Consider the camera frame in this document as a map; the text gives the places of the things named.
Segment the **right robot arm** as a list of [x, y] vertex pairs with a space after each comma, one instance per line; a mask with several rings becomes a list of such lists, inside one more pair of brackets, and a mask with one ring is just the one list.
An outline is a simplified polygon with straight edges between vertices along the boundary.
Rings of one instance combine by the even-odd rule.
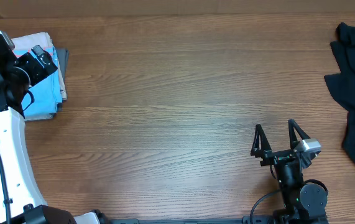
[[257, 124], [251, 156], [260, 158], [260, 165], [270, 168], [279, 189], [261, 197], [251, 208], [249, 222], [255, 223], [254, 211], [265, 199], [281, 194], [284, 208], [273, 212], [267, 223], [328, 223], [325, 207], [328, 189], [316, 179], [303, 179], [303, 170], [321, 152], [321, 144], [302, 130], [294, 119], [288, 120], [290, 148], [274, 152], [265, 132]]

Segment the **light blue t-shirt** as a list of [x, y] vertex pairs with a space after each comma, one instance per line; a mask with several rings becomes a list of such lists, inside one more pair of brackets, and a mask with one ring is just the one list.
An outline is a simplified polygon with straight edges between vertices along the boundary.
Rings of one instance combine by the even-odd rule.
[[32, 119], [37, 116], [53, 116], [57, 113], [58, 105], [63, 101], [59, 74], [60, 70], [58, 69], [29, 89], [34, 96], [34, 102], [29, 105], [31, 102], [29, 94], [26, 94], [22, 100], [26, 119]]

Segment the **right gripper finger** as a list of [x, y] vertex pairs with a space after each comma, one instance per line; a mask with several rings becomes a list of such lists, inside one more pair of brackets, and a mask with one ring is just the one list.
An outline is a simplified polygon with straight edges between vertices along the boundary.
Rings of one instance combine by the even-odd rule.
[[264, 130], [260, 124], [256, 125], [254, 141], [252, 143], [251, 156], [269, 156], [272, 153]]
[[299, 127], [299, 125], [294, 119], [288, 120], [288, 131], [289, 131], [291, 149], [294, 149], [300, 142], [296, 134], [300, 136], [301, 140], [310, 139], [309, 135], [306, 132], [304, 132], [304, 130], [301, 127]]

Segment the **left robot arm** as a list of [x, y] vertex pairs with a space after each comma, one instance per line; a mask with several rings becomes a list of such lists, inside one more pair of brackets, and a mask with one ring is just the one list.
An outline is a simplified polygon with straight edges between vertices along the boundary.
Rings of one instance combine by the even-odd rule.
[[14, 48], [12, 40], [0, 31], [0, 223], [107, 223], [99, 210], [73, 216], [44, 200], [27, 153], [22, 100], [30, 87], [58, 68], [39, 45], [20, 57], [14, 55]]

